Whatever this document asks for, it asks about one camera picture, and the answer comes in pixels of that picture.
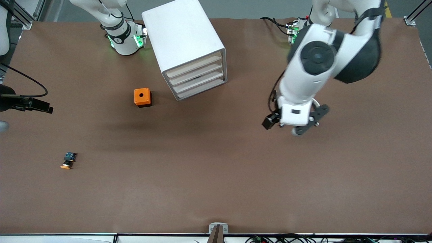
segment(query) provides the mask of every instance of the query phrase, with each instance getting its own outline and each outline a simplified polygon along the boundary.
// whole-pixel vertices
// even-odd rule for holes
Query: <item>orange block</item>
[[[142,107],[152,106],[152,93],[149,88],[136,89],[134,93],[135,104]]]

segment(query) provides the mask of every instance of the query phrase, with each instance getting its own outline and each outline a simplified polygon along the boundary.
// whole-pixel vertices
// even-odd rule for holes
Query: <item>yellow floor tape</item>
[[[386,16],[387,18],[391,18],[390,8],[388,7],[387,1],[384,1],[384,6],[387,7],[387,8],[385,9],[385,16]]]

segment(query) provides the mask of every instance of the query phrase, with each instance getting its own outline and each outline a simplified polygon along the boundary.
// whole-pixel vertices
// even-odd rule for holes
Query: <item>white box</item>
[[[182,100],[226,83],[226,51],[198,0],[143,12],[159,68]]]

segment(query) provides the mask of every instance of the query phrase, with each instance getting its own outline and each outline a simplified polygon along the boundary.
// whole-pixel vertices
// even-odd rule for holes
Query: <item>floor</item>
[[[142,19],[141,13],[172,0],[128,0],[134,18]],[[26,9],[36,6],[35,0],[17,0]],[[305,16],[310,11],[312,0],[200,0],[209,18],[258,19],[263,16],[286,18]],[[393,17],[410,14],[422,0],[387,0]],[[353,18],[352,13],[339,12],[340,18]],[[86,11],[74,6],[69,0],[48,0],[44,7],[44,21],[87,22],[96,19]],[[428,56],[432,57],[432,7],[426,9],[417,19],[420,39]],[[17,43],[20,28],[11,30],[12,42]]]

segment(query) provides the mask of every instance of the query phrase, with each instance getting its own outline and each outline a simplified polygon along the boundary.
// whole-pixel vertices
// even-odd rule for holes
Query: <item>brown tabletop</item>
[[[349,31],[351,19],[333,27]],[[286,36],[263,20],[213,19],[228,83],[177,102],[151,46],[110,48],[97,22],[35,22],[11,66],[42,82],[42,112],[7,111],[0,134],[0,233],[429,233],[432,72],[415,28],[382,27],[368,78],[330,80],[318,128],[266,131],[267,98],[286,67]],[[8,72],[19,94],[39,94]],[[149,87],[154,106],[137,108]],[[78,153],[73,170],[60,168]]]

